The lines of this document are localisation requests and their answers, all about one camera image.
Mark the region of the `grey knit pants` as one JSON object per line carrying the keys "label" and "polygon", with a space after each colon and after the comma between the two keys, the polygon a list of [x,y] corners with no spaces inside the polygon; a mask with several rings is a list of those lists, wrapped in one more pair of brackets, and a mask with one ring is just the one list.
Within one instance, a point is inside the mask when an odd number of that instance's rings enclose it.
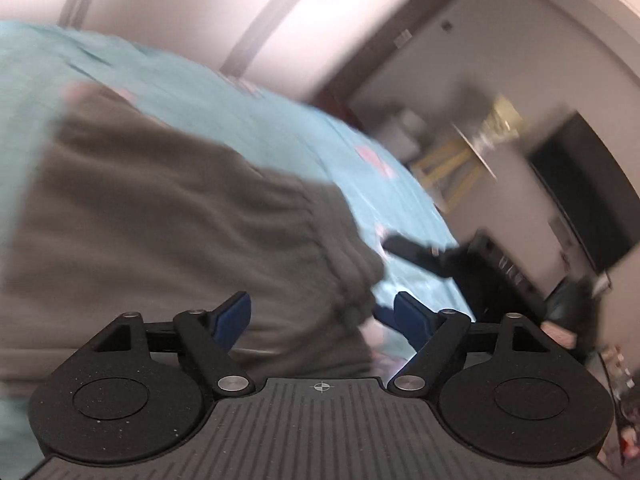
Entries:
{"label": "grey knit pants", "polygon": [[26,195],[1,280],[1,377],[38,382],[116,316],[151,322],[252,300],[233,355],[254,379],[367,375],[382,280],[341,190],[92,86],[67,107]]}

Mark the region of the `round table with yellow legs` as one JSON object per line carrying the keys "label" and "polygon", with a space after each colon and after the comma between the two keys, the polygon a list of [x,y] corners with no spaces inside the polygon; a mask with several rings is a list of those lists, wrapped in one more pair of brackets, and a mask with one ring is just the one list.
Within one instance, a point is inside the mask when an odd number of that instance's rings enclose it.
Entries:
{"label": "round table with yellow legs", "polygon": [[470,133],[454,122],[450,127],[454,136],[409,164],[413,177],[443,214],[456,208],[485,174],[496,178],[487,157],[501,145],[518,140],[524,119],[509,99],[498,94],[488,114]]}

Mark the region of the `light blue mushroom bedsheet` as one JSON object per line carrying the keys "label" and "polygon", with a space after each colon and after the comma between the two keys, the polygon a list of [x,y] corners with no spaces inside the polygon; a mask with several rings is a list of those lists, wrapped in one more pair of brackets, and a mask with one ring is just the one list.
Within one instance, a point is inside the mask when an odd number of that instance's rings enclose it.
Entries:
{"label": "light blue mushroom bedsheet", "polygon": [[[382,240],[393,232],[439,247],[454,244],[454,237],[418,181],[380,144],[321,110],[178,55],[94,32],[20,23],[1,27],[1,279],[56,124],[92,86],[113,90],[165,126],[231,148],[257,168],[337,186],[361,239],[382,259],[374,307],[408,292],[435,310],[466,310],[454,283],[384,256]],[[363,376],[390,378],[413,354],[403,336],[372,314],[360,330],[372,356]],[[27,400],[47,377],[1,377],[3,478],[22,478],[41,460]]]}

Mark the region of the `white wardrobe with black lines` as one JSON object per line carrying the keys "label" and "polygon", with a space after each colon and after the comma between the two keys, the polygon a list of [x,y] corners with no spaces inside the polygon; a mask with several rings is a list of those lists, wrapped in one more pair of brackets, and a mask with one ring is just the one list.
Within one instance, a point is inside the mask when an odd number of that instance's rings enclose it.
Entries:
{"label": "white wardrobe with black lines", "polygon": [[1,0],[1,16],[119,36],[306,100],[407,1]]}

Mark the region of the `black wall television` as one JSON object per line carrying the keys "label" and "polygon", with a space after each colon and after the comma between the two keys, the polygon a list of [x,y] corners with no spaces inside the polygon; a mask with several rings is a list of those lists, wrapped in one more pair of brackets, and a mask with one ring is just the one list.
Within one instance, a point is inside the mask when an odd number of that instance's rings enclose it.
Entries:
{"label": "black wall television", "polygon": [[527,159],[594,272],[614,268],[639,244],[639,195],[581,114],[567,118]]}

